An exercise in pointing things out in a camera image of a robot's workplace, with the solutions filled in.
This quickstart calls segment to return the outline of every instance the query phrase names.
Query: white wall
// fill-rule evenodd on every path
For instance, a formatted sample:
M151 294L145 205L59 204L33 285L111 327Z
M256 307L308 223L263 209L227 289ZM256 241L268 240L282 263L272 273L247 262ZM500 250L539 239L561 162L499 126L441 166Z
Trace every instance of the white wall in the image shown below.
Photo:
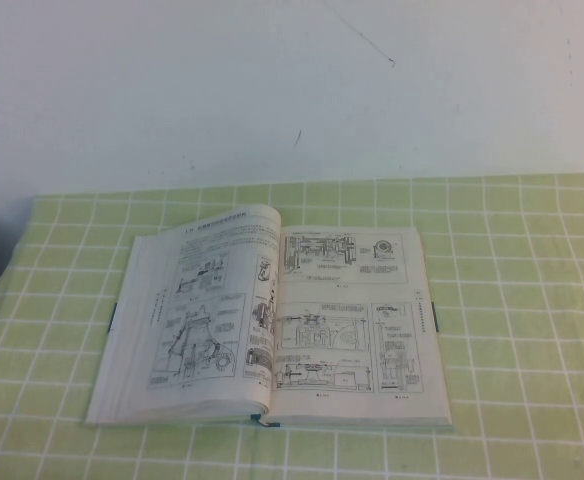
M540 171L584 171L584 1L0 0L0 204Z

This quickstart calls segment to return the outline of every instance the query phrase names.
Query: open book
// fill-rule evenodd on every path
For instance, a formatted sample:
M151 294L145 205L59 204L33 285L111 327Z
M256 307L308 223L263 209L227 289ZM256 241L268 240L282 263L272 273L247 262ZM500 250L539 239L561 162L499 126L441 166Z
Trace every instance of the open book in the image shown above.
M137 237L87 422L449 425L416 230L247 205Z

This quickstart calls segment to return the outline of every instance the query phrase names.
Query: green checkered tablecloth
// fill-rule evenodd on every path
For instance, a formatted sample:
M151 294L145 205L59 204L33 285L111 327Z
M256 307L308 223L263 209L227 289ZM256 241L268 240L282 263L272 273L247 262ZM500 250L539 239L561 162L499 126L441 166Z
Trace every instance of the green checkered tablecloth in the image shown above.
M420 230L453 430L81 424L133 236L242 203ZM584 175L39 198L0 280L0 480L32 478L584 479Z

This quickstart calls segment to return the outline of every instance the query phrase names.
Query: book page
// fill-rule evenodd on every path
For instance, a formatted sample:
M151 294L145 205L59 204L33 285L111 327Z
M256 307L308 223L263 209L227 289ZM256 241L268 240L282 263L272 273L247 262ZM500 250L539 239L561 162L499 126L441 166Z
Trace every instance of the book page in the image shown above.
M449 417L416 230L281 237L273 421Z
M275 210L246 206L139 240L146 271L126 277L144 279L146 298L136 300L143 319L121 380L123 416L211 401L267 406L279 234Z

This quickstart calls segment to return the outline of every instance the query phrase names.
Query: machine diagram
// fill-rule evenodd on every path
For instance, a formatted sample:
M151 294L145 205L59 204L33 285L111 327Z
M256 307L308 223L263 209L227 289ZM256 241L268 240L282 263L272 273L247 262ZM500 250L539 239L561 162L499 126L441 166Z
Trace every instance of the machine diagram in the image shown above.
M276 387L370 392L372 372L344 362L284 363L276 373Z
M259 256L259 266L256 278L260 282L267 282L270 279L270 272L272 270L272 260L267 257Z
M148 388L234 376L244 303L234 294L171 309Z
M284 282L407 283L403 236L294 232L285 237Z
M261 365L262 367L272 371L272 355L270 355L270 353L263 348L252 347L248 350L245 364Z
M339 262L352 265L356 261L354 237L307 234L285 237L283 266L286 273L301 269L313 261Z
M365 305L284 304L279 311L287 314L277 319L281 348L369 350Z
M208 255L200 263L179 265L175 300L182 300L210 290L222 288L228 268L229 252Z
M374 244L374 258L391 258L392 244L387 240L379 240Z
M380 390L421 392L421 372L410 303L373 304Z
M262 329L274 333L274 312L276 311L276 271L272 261L263 256L257 257L254 299L252 300L252 320Z

